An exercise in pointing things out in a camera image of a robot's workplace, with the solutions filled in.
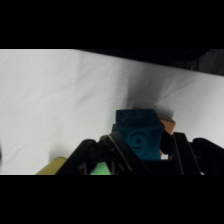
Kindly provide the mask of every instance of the blue cube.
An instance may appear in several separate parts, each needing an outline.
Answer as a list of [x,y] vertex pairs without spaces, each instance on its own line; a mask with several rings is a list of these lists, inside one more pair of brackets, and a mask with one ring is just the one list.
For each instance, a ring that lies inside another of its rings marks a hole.
[[161,160],[165,127],[154,110],[118,110],[116,131],[142,161]]

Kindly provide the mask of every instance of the yellow object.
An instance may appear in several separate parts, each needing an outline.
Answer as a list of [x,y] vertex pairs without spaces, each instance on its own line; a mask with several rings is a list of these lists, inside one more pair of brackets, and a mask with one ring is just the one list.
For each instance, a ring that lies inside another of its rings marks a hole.
[[53,160],[49,165],[44,167],[36,175],[37,176],[55,175],[58,172],[58,170],[64,165],[65,162],[66,162],[65,158],[57,158]]

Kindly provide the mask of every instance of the orange object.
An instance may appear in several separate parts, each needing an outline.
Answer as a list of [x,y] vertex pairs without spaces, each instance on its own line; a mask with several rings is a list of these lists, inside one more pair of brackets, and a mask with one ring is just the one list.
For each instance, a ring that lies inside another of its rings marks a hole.
[[164,116],[164,115],[161,115],[161,114],[157,114],[159,119],[161,120],[161,122],[164,124],[165,126],[165,130],[170,134],[172,135],[173,134],[173,131],[175,129],[175,126],[176,126],[176,123],[175,121],[173,121],[173,119],[167,117],[167,116]]

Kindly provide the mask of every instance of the white backdrop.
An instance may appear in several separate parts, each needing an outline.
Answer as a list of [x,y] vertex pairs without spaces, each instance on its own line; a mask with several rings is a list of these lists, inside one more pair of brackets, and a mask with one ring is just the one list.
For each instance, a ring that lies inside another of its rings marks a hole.
[[224,78],[77,50],[0,50],[3,174],[35,174],[84,139],[109,134],[117,109],[154,108],[189,140],[224,147]]

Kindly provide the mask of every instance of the green object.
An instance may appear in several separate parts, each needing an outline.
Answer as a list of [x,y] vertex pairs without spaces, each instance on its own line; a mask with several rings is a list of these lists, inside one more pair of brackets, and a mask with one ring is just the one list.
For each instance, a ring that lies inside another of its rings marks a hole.
[[99,163],[91,176],[110,176],[110,170],[106,163]]

